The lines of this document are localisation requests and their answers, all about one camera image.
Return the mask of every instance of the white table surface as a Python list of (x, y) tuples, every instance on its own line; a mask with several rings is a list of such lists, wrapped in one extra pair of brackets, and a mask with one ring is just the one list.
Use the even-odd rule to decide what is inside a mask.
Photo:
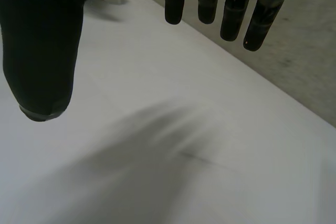
[(89, 1), (73, 92), (1, 73), (0, 224), (336, 223), (336, 130), (152, 0)]

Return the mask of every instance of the white surface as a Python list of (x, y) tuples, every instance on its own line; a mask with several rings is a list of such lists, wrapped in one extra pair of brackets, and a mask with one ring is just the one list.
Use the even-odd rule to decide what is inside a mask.
[(151, 0), (88, 5), (62, 117), (0, 76), (1, 224), (336, 223), (333, 127)]

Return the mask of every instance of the gray floor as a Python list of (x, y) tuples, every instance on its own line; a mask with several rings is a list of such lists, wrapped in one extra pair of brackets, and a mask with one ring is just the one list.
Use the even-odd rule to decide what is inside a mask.
[(256, 0), (235, 42), (219, 36), (224, 1), (218, 1), (214, 23), (204, 25), (197, 0), (186, 0), (183, 20), (336, 127), (336, 0), (286, 0), (257, 52), (243, 48)]

